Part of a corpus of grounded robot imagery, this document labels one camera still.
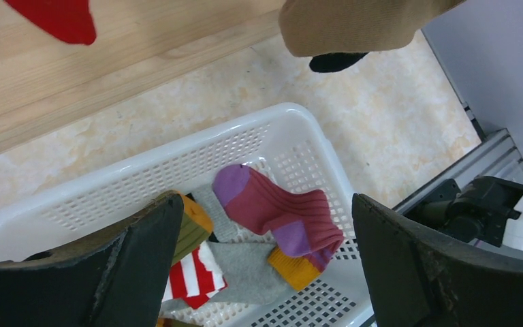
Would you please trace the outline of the olive green striped sock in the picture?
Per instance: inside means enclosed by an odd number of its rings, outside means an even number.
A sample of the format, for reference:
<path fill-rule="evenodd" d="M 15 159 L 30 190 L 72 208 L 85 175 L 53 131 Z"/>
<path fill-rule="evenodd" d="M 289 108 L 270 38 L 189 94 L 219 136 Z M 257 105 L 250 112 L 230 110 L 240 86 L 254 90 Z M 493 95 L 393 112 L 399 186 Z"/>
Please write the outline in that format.
<path fill-rule="evenodd" d="M 185 195 L 182 195 L 181 198 L 184 205 L 183 216 L 171 267 L 206 242 L 213 230 L 212 220 L 204 209 Z M 161 310 L 163 312 L 177 310 L 179 306 L 183 305 L 187 304 L 181 299 L 162 301 Z"/>

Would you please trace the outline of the red white striped sock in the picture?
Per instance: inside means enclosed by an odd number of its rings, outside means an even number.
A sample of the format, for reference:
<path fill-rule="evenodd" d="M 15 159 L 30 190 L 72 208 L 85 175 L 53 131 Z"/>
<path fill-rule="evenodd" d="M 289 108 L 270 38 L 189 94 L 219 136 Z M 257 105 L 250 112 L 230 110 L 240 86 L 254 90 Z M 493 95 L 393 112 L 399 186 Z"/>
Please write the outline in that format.
<path fill-rule="evenodd" d="M 227 286 L 208 243 L 203 242 L 171 267 L 162 301 L 181 299 L 198 309 Z"/>

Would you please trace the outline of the maroon purple sock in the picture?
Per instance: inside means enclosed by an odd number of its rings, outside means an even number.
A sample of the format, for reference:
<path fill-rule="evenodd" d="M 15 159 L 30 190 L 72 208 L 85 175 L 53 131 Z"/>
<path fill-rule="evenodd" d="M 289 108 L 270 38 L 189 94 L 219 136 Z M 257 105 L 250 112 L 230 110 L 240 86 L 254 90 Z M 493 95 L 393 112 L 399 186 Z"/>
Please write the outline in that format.
<path fill-rule="evenodd" d="M 271 233 L 267 262 L 295 290 L 318 278 L 345 240 L 326 194 L 291 193 L 240 164 L 221 169 L 212 190 L 228 218 L 256 235 Z"/>

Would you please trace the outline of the grey striped sock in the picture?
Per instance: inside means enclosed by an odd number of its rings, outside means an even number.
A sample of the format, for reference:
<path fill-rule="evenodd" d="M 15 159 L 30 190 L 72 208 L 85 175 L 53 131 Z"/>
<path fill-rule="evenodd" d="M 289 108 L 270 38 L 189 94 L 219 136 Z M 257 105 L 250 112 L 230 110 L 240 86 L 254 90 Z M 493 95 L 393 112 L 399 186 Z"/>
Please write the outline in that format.
<path fill-rule="evenodd" d="M 289 284 L 267 262 L 275 244 L 263 236 L 251 235 L 230 220 L 211 186 L 198 187 L 187 197 L 199 204 L 212 220 L 212 234 L 206 242 L 228 283 L 207 303 L 266 305 L 290 290 Z"/>

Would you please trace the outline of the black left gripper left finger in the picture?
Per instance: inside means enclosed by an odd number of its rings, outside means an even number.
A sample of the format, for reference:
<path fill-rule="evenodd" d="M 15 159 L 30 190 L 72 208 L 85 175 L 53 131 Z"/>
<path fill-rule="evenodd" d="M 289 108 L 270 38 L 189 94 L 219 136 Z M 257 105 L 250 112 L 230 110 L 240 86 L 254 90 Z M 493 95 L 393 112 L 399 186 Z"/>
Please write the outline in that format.
<path fill-rule="evenodd" d="M 0 326 L 155 326 L 183 210 L 166 193 L 78 240 L 0 262 Z"/>

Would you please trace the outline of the white perforated plastic basket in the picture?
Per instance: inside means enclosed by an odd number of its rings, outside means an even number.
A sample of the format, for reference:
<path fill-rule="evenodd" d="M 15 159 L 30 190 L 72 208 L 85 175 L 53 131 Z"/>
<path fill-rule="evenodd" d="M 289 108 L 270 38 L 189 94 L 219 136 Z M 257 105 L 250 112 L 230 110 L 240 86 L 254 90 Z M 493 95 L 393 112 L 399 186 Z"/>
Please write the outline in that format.
<path fill-rule="evenodd" d="M 300 292 L 265 305 L 213 303 L 172 312 L 201 326 L 361 326 L 373 316 L 351 218 L 353 189 L 331 142 L 304 107 L 284 103 L 164 144 L 0 210 L 0 262 L 23 260 L 124 219 L 159 194 L 183 194 L 245 164 L 282 189 L 321 189 L 345 243 Z"/>

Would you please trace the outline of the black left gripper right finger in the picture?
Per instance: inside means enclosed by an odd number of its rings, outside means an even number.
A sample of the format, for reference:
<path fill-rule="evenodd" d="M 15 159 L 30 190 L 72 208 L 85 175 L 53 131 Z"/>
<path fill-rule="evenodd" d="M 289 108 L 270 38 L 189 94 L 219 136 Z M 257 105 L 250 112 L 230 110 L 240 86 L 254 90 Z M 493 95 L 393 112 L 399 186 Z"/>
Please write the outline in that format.
<path fill-rule="evenodd" d="M 523 326 L 523 260 L 476 248 L 364 194 L 353 225 L 379 326 Z"/>

